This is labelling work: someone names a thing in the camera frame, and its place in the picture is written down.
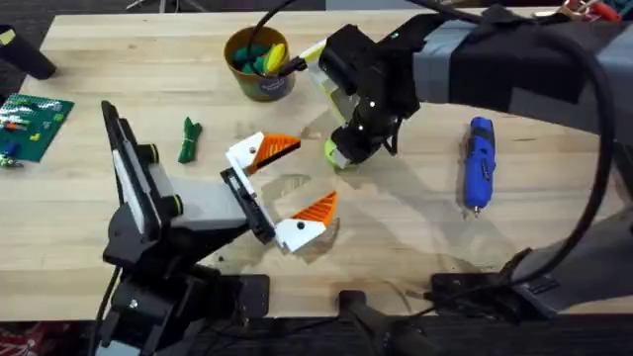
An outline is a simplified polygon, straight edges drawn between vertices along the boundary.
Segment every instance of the wooden tabletop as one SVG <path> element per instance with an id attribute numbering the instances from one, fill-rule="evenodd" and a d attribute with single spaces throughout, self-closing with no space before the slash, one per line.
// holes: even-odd
<path id="1" fill-rule="evenodd" d="M 285 13 L 271 26 L 298 53 L 347 23 L 378 40 L 413 14 Z M 22 93 L 76 105 L 41 163 L 0 171 L 0 320 L 95 315 L 113 269 L 101 254 L 117 207 L 104 99 L 130 120 L 139 141 L 157 144 L 165 170 L 176 177 L 220 180 L 226 149 L 258 131 L 303 139 L 300 150 L 252 181 L 277 217 L 336 189 L 337 219 L 325 236 L 293 255 L 249 233 L 203 261 L 225 273 L 269 275 L 270 315 L 334 314 L 335 296 L 344 289 L 367 292 L 384 312 L 418 311 L 428 306 L 421 294 L 433 273 L 494 270 L 524 247 L 570 232 L 588 197 L 595 136 L 506 114 L 423 105 L 404 125 L 397 157 L 383 150 L 336 174 L 323 159 L 323 141 L 336 121 L 307 74 L 298 75 L 289 97 L 260 104 L 242 95 L 226 68 L 228 37 L 261 16 L 55 18 L 42 48 L 58 73 L 47 81 L 28 78 Z M 495 195 L 478 219 L 464 220 L 457 203 L 460 141 L 477 115 L 495 121 Z M 185 117 L 205 130 L 198 160 L 181 165 Z M 624 205 L 616 188 L 602 217 Z M 632 307 L 621 299 L 572 311 Z"/>

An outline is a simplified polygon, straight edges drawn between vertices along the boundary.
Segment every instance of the wire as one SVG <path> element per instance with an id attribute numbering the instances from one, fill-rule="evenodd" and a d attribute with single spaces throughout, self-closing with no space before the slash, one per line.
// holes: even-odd
<path id="1" fill-rule="evenodd" d="M 470 14 L 464 11 L 457 10 L 453 7 L 440 4 L 435 0 L 406 0 L 415 5 L 425 7 L 430 10 L 437 11 L 438 13 L 451 17 L 455 20 L 462 20 L 471 24 L 480 24 L 483 21 L 483 17 L 480 15 Z"/>
<path id="2" fill-rule="evenodd" d="M 326 325 L 330 325 L 332 323 L 335 323 L 338 321 L 338 317 L 333 317 L 333 318 L 329 318 L 326 320 L 320 320 L 320 321 L 316 321 L 316 322 L 312 322 L 303 326 L 299 326 L 296 327 L 294 329 L 288 330 L 282 334 L 271 334 L 271 333 L 265 333 L 265 334 L 258 334 L 258 335 L 239 335 L 239 334 L 231 334 L 231 333 L 226 333 L 223 332 L 222 330 L 214 330 L 212 328 L 210 328 L 211 332 L 219 335 L 219 336 L 223 336 L 223 337 L 228 337 L 228 338 L 233 338 L 233 339 L 237 339 L 237 340 L 270 340 L 270 339 L 280 339 L 280 338 L 285 338 L 294 334 L 298 334 L 300 332 L 306 331 L 306 330 L 312 330 L 314 328 L 317 327 L 321 327 L 321 326 L 326 326 Z"/>
<path id="3" fill-rule="evenodd" d="M 586 52 L 576 42 L 543 29 L 538 29 L 537 39 L 541 41 L 546 47 L 560 50 L 569 57 L 577 60 L 587 73 L 588 79 L 593 87 L 593 92 L 597 103 L 600 142 L 598 159 L 595 174 L 593 177 L 593 185 L 591 187 L 591 192 L 589 194 L 587 205 L 585 206 L 585 209 L 583 210 L 583 213 L 576 223 L 576 226 L 572 230 L 570 236 L 563 243 L 563 246 L 556 252 L 556 254 L 552 258 L 550 258 L 539 268 L 514 280 L 506 279 L 506 282 L 502 282 L 499 284 L 491 283 L 489 285 L 475 287 L 473 289 L 448 297 L 442 301 L 439 301 L 438 303 L 435 303 L 435 305 L 431 308 L 409 316 L 407 318 L 408 321 L 423 316 L 429 312 L 433 312 L 440 305 L 453 303 L 456 300 L 464 298 L 471 294 L 479 293 L 488 289 L 518 286 L 550 273 L 559 264 L 561 264 L 561 262 L 563 262 L 563 260 L 579 244 L 579 242 L 581 242 L 581 240 L 591 227 L 593 219 L 597 214 L 597 211 L 602 203 L 602 200 L 606 193 L 606 189 L 608 187 L 609 173 L 611 170 L 611 162 L 613 159 L 614 150 L 613 141 L 615 140 L 615 107 L 608 79 L 606 77 L 606 74 L 604 73 L 604 69 L 600 66 L 597 59 L 595 59 L 593 55 Z"/>
<path id="4" fill-rule="evenodd" d="M 271 77 L 271 76 L 264 75 L 257 68 L 255 68 L 255 65 L 253 65 L 253 60 L 255 58 L 251 57 L 251 51 L 252 51 L 253 43 L 255 42 L 255 38 L 257 37 L 257 34 L 259 34 L 261 29 L 264 27 L 264 25 L 266 25 L 266 23 L 270 19 L 272 19 L 273 16 L 277 15 L 278 12 L 287 8 L 289 5 L 297 1 L 298 0 L 285 0 L 279 5 L 277 5 L 275 8 L 273 8 L 272 10 L 268 11 L 266 15 L 264 15 L 264 17 L 261 18 L 261 20 L 259 20 L 257 25 L 255 25 L 255 28 L 253 29 L 253 31 L 250 33 L 250 37 L 248 38 L 248 44 L 246 45 L 246 58 L 248 60 L 247 63 L 248 63 L 248 66 L 250 67 L 250 70 L 252 70 L 255 75 L 262 78 L 274 78 L 274 76 Z"/>
<path id="5" fill-rule="evenodd" d="M 103 314 L 106 312 L 108 300 L 112 295 L 112 290 L 114 290 L 115 284 L 117 284 L 117 279 L 119 279 L 120 274 L 121 267 L 115 267 L 115 270 L 112 272 L 112 276 L 110 277 L 108 287 L 106 288 L 106 292 L 103 294 L 103 298 L 101 299 L 101 304 L 99 305 L 97 316 L 95 317 L 95 327 L 90 334 L 90 342 L 88 344 L 88 356 L 94 356 L 97 352 L 97 342 L 99 338 L 98 334 L 99 329 L 101 329 L 101 324 L 103 323 Z"/>

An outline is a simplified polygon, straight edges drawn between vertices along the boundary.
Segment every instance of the green circuit board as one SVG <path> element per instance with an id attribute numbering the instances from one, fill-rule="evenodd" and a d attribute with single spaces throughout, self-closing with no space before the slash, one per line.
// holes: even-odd
<path id="1" fill-rule="evenodd" d="M 19 122 L 25 130 L 0 130 L 0 149 L 9 141 L 20 147 L 14 158 L 39 162 L 66 121 L 72 102 L 12 94 L 0 108 L 0 124 Z"/>

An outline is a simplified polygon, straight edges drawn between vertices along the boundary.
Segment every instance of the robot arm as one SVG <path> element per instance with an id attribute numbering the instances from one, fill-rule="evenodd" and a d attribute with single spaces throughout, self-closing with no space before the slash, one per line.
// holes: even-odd
<path id="1" fill-rule="evenodd" d="M 633 142 L 633 104 L 625 90 L 633 83 L 630 23 L 571 22 L 554 16 L 541 20 L 540 27 L 595 55 L 613 94 L 616 139 Z M 480 25 L 418 15 L 378 43 L 354 26 L 343 27 L 327 39 L 318 62 L 338 87 L 340 95 L 331 99 L 346 122 L 332 133 L 330 160 L 344 168 L 363 162 L 381 146 L 395 154 L 400 124 L 420 108 L 419 102 L 496 110 L 598 134 L 593 88 L 581 65 L 543 46 L 537 36 L 533 22 L 502 8 L 489 9 Z M 353 108 L 345 109 L 350 102 Z M 608 278 L 633 268 L 631 212 L 595 223 L 583 244 L 552 273 L 511 286 L 512 291 L 503 293 L 506 297 L 474 295 L 468 302 L 501 311 L 506 319 L 522 319 L 525 310 L 552 316 L 580 303 L 633 295 L 633 282 Z M 520 280 L 561 244 L 519 254 L 504 271 L 511 280 Z M 464 277 L 482 282 L 495 275 L 436 275 L 438 283 L 431 283 L 452 285 L 453 278 Z M 463 280 L 456 285 L 464 285 Z M 463 290 L 436 292 L 435 297 L 446 298 Z"/>
<path id="2" fill-rule="evenodd" d="M 419 102 L 461 104 L 597 133 L 593 89 L 579 63 L 543 46 L 534 25 L 491 8 L 488 23 L 418 15 L 379 43 L 347 25 L 327 39 L 318 66 L 357 105 L 332 134 L 340 167 L 361 163 L 384 145 L 397 151 L 402 120 Z M 511 23 L 511 26 L 499 23 Z M 633 142 L 633 27 L 629 23 L 563 22 L 541 27 L 594 53 L 614 95 L 617 139 Z"/>

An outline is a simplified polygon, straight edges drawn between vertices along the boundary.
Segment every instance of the cup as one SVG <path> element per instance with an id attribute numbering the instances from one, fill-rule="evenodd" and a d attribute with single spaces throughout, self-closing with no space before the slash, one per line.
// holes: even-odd
<path id="1" fill-rule="evenodd" d="M 235 67 L 233 63 L 233 54 L 238 49 L 248 45 L 248 39 L 253 29 L 254 28 L 250 27 L 240 30 L 228 39 L 225 45 L 226 64 L 235 79 L 237 79 L 241 91 L 247 97 L 259 102 L 279 100 L 288 95 L 295 86 L 295 73 L 281 78 L 262 78 L 256 74 L 242 72 L 241 68 Z M 284 53 L 282 63 L 287 63 L 290 60 L 288 42 L 277 30 L 263 27 L 255 37 L 253 43 L 255 45 L 266 46 L 284 44 L 286 46 L 286 53 Z"/>

